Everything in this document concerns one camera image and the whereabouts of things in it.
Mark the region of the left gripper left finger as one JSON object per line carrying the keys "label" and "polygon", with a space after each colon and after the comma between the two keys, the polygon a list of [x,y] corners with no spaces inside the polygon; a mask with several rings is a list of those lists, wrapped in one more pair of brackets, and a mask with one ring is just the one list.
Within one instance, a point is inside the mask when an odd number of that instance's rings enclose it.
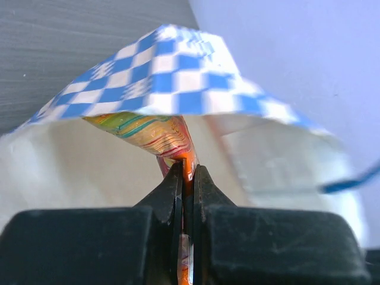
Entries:
{"label": "left gripper left finger", "polygon": [[1,233],[2,284],[178,284],[182,165],[133,207],[27,210]]}

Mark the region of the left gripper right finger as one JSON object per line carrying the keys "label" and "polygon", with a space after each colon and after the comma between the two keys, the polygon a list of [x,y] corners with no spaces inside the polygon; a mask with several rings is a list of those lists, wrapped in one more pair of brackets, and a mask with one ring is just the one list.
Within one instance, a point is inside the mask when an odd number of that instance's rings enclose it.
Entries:
{"label": "left gripper right finger", "polygon": [[345,219],[235,205],[208,170],[194,176],[195,284],[370,284]]}

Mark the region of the checkered paper bag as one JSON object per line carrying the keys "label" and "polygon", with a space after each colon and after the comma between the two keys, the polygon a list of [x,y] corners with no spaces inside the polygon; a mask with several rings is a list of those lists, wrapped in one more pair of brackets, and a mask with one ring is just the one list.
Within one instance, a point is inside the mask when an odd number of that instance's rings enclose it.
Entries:
{"label": "checkered paper bag", "polygon": [[161,26],[71,81],[1,137],[1,224],[32,208],[121,207],[159,179],[155,155],[86,122],[130,112],[183,116],[198,160],[239,204],[368,223],[347,154],[318,123],[242,77],[224,40]]}

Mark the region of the orange packet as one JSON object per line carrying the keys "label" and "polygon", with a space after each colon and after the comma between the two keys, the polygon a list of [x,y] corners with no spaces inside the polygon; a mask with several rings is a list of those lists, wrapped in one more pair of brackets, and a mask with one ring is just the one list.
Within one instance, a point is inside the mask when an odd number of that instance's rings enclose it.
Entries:
{"label": "orange packet", "polygon": [[194,174],[197,154],[183,116],[143,116],[121,112],[84,117],[86,122],[156,156],[166,176],[175,163],[182,164],[182,257],[179,284],[193,284],[194,246],[192,241]]}

